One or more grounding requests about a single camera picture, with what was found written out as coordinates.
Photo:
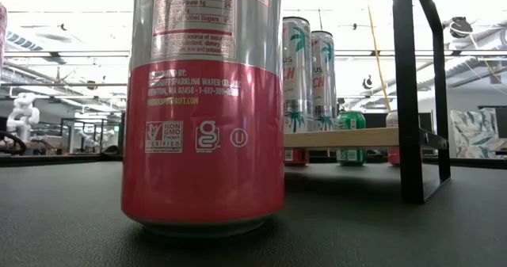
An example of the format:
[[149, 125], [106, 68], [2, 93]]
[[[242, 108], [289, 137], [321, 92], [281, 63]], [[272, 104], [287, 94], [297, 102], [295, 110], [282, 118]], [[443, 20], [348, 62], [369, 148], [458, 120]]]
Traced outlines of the silver Celsius energy drink can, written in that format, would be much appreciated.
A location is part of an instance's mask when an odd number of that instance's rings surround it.
[[283, 18], [284, 133], [313, 130], [312, 50], [309, 22]]
[[337, 120], [334, 39], [327, 31], [311, 33], [314, 130], [333, 131]]

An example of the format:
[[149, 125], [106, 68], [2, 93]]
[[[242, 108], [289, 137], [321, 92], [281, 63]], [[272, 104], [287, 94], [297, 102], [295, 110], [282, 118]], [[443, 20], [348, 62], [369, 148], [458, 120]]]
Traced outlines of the green Sprite can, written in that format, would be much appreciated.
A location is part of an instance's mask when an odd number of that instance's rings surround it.
[[[338, 130], [364, 129], [366, 121], [362, 112], [344, 111], [337, 118]], [[365, 163], [365, 151], [360, 148], [339, 148], [336, 150], [337, 161], [341, 166], [362, 166]]]

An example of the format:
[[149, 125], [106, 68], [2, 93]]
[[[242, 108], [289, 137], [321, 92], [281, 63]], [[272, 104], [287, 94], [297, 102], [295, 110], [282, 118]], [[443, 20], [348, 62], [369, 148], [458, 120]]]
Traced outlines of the pink silver sparkling water can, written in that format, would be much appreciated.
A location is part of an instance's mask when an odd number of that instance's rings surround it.
[[[396, 110], [390, 111], [386, 117], [386, 126], [388, 128], [398, 127], [398, 112]], [[392, 166], [399, 166], [400, 154], [398, 147], [387, 149], [387, 159]]]
[[281, 0], [134, 0], [121, 209], [249, 231], [284, 205]]

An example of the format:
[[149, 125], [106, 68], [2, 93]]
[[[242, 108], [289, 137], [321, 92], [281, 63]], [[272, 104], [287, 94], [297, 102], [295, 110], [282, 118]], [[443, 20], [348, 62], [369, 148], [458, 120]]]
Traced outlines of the wooden board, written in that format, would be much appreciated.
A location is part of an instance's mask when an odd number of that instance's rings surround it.
[[[433, 35], [436, 132], [421, 129], [418, 124], [413, 0], [393, 0], [398, 126], [336, 132], [308, 132], [284, 137], [286, 148], [398, 147], [401, 194], [403, 200], [411, 204], [424, 204], [451, 180], [444, 29], [434, 1], [418, 1]], [[439, 180], [432, 188], [425, 185], [423, 180], [421, 160], [423, 148], [438, 151]]]

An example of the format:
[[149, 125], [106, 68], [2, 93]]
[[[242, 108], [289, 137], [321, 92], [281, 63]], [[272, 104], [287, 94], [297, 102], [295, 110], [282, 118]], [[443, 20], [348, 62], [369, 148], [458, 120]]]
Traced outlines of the black round hanging device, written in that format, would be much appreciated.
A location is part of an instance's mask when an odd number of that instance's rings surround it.
[[473, 33], [466, 17], [453, 17], [449, 23], [450, 34], [455, 38], [465, 38]]

